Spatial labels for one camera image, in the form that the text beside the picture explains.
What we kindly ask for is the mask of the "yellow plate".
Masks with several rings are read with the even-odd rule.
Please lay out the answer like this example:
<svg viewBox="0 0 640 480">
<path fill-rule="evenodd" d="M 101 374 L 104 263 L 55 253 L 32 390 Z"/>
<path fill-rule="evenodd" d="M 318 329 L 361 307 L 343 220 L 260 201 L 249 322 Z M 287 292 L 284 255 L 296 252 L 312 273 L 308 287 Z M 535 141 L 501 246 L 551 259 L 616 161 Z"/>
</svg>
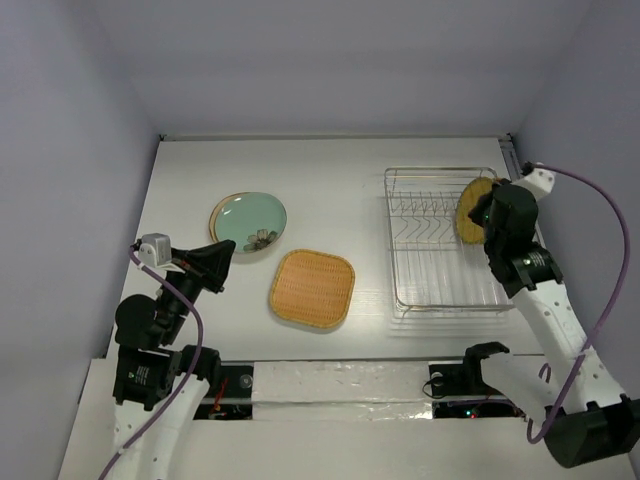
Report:
<svg viewBox="0 0 640 480">
<path fill-rule="evenodd" d="M 476 225 L 469 214 L 481 197 L 492 190 L 493 183 L 489 177 L 478 177 L 465 187 L 458 199 L 455 214 L 456 233 L 464 244 L 482 244 L 484 241 L 483 228 Z"/>
<path fill-rule="evenodd" d="M 342 257 L 297 249 L 279 263 L 269 305 L 282 320 L 328 330 L 339 326 L 349 311 L 355 271 Z"/>
</svg>

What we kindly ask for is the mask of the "wire dish rack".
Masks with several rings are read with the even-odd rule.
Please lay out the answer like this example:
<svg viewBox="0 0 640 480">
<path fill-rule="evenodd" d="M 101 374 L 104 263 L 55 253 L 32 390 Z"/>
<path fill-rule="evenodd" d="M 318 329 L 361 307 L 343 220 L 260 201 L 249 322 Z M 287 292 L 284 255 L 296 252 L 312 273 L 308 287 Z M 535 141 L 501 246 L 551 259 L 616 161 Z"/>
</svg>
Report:
<svg viewBox="0 0 640 480">
<path fill-rule="evenodd" d="M 396 308 L 402 316 L 501 314 L 513 308 L 483 246 L 458 236 L 465 187 L 497 180 L 490 167 L 390 167 L 384 172 Z"/>
</svg>

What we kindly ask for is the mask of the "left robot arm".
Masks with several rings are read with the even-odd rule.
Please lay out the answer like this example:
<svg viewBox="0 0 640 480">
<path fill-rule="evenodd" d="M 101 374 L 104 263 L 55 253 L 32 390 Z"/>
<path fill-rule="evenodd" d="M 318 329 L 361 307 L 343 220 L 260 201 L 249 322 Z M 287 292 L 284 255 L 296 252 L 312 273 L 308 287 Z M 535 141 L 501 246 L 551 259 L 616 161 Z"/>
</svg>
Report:
<svg viewBox="0 0 640 480">
<path fill-rule="evenodd" d="M 130 261 L 159 289 L 126 297 L 115 312 L 113 452 L 101 478 L 171 477 L 197 407 L 221 383 L 220 354 L 204 344 L 195 302 L 223 292 L 235 248 L 223 240 L 181 250 L 158 233 L 130 246 Z"/>
</svg>

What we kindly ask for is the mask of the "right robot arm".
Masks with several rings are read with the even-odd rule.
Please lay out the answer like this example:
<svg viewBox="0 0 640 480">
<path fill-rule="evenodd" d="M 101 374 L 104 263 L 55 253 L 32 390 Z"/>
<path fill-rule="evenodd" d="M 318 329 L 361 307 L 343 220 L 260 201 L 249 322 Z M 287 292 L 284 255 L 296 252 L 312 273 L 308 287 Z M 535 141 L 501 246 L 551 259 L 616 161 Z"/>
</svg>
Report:
<svg viewBox="0 0 640 480">
<path fill-rule="evenodd" d="M 471 347 L 460 368 L 470 391 L 499 391 L 526 414 L 530 443 L 573 468 L 629 453 L 639 441 L 639 402 L 608 373 L 571 306 L 553 256 L 534 241 L 535 194 L 509 181 L 488 184 L 468 213 L 482 228 L 491 273 L 523 315 L 546 364 L 525 377 L 509 349 Z"/>
</svg>

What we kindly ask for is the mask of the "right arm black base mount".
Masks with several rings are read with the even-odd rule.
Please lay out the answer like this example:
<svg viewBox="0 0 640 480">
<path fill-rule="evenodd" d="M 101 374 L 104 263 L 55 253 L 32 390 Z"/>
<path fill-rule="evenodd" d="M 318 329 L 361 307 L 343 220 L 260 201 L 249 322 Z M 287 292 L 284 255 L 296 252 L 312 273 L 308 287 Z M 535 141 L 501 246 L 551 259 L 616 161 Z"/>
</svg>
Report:
<svg viewBox="0 0 640 480">
<path fill-rule="evenodd" d="M 509 352 L 505 345 L 494 341 L 467 348 L 463 358 L 453 363 L 430 363 L 429 378 L 423 384 L 422 391 L 433 400 L 461 396 L 488 397 L 498 394 L 497 390 L 483 381 L 481 362 L 493 355 Z"/>
</svg>

